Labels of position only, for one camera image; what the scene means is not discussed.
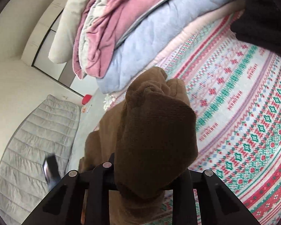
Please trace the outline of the patterned red green blanket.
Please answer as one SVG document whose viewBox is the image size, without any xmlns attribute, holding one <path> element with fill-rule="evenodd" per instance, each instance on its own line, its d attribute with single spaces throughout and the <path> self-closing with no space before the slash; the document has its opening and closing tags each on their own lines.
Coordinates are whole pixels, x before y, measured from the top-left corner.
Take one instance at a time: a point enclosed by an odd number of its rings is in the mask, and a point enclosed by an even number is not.
<svg viewBox="0 0 281 225">
<path fill-rule="evenodd" d="M 233 12 L 150 63 L 185 82 L 198 157 L 261 224 L 281 221 L 281 56 L 236 39 Z"/>
</svg>

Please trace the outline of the grey quilted headboard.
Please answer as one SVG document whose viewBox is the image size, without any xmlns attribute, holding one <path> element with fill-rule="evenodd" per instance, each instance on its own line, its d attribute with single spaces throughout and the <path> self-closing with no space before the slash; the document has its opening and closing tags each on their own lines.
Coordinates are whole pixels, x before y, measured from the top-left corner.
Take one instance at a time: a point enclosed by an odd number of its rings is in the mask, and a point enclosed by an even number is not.
<svg viewBox="0 0 281 225">
<path fill-rule="evenodd" d="M 21 224 L 48 193 L 48 155 L 55 154 L 65 174 L 80 113 L 78 105 L 48 95 L 16 129 L 0 161 L 0 216 L 6 224 Z"/>
</svg>

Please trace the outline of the small red box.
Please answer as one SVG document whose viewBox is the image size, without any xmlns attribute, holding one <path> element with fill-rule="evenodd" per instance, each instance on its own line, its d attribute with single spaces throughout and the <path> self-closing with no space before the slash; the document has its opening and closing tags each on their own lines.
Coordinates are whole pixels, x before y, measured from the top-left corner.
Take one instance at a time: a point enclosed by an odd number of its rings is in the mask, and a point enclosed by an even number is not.
<svg viewBox="0 0 281 225">
<path fill-rule="evenodd" d="M 91 99 L 92 99 L 92 95 L 86 94 L 86 95 L 83 97 L 83 99 L 82 99 L 82 101 L 81 101 L 81 104 L 82 104 L 82 105 L 86 105 Z"/>
</svg>

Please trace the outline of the brown fleece-collared coat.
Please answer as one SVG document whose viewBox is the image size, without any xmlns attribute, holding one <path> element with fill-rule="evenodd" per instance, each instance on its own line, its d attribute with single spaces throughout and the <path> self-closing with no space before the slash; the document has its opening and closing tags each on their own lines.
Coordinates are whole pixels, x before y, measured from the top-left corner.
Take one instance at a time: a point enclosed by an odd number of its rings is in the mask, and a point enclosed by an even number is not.
<svg viewBox="0 0 281 225">
<path fill-rule="evenodd" d="M 79 171 L 115 157 L 116 191 L 110 192 L 111 224 L 144 224 L 158 214 L 164 188 L 197 158 L 196 114 L 184 81 L 160 67 L 143 72 L 125 99 L 106 111 L 88 134 Z"/>
</svg>

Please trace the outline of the light blue fleece blanket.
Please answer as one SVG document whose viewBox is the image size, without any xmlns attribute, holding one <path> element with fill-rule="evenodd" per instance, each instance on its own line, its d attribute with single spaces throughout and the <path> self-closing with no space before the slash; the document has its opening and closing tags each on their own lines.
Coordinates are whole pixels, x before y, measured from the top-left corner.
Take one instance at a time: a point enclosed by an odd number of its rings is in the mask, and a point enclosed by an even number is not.
<svg viewBox="0 0 281 225">
<path fill-rule="evenodd" d="M 235 0 L 169 0 L 151 12 L 116 47 L 106 75 L 97 80 L 103 94 L 121 91 L 190 22 Z"/>
</svg>

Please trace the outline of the pale pink blanket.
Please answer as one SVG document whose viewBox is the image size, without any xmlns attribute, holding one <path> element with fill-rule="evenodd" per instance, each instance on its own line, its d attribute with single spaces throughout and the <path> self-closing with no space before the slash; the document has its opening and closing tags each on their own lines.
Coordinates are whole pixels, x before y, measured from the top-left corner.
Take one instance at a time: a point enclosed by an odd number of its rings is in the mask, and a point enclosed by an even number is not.
<svg viewBox="0 0 281 225">
<path fill-rule="evenodd" d="M 202 29 L 204 26 L 220 18 L 223 18 L 233 12 L 240 11 L 244 9 L 244 7 L 245 0 L 236 0 L 227 3 L 219 9 L 208 12 L 196 18 L 194 21 L 190 22 L 186 27 L 184 27 L 182 31 L 174 39 L 172 39 L 143 70 L 137 73 L 136 76 L 132 78 L 121 91 L 113 92 L 109 94 L 109 96 L 116 98 L 119 97 L 122 93 L 125 92 L 125 90 L 127 90 L 129 84 L 131 84 L 137 76 L 139 76 L 145 70 L 156 66 L 163 59 L 167 58 L 174 50 L 176 50 L 181 44 L 185 43 L 192 35 L 195 35 L 197 32 L 199 32 L 199 30 Z"/>
</svg>

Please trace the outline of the pink velvet quilt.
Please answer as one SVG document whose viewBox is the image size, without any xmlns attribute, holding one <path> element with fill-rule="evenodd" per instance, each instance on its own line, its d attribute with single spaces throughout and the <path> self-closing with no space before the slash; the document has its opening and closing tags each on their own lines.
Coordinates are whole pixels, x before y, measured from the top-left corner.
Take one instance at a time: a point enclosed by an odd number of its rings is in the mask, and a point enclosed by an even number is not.
<svg viewBox="0 0 281 225">
<path fill-rule="evenodd" d="M 87 0 L 74 41 L 72 68 L 79 79 L 103 78 L 117 43 L 166 0 Z"/>
</svg>

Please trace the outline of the beige duvet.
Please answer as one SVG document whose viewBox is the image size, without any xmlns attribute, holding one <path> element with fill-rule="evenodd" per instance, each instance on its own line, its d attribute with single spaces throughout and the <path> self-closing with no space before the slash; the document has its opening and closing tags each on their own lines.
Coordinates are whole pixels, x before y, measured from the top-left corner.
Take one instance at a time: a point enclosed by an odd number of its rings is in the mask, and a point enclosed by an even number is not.
<svg viewBox="0 0 281 225">
<path fill-rule="evenodd" d="M 81 16 L 89 0 L 67 0 L 51 45 L 48 58 L 55 64 L 72 59 L 73 45 Z"/>
</svg>

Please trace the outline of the black puffer jacket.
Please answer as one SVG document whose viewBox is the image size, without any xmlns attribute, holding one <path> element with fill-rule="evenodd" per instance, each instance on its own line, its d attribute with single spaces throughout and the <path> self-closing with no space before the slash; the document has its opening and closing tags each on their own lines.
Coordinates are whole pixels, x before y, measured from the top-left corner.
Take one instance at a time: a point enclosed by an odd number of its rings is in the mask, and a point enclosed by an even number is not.
<svg viewBox="0 0 281 225">
<path fill-rule="evenodd" d="M 230 29 L 238 40 L 281 55 L 281 0 L 246 0 Z"/>
</svg>

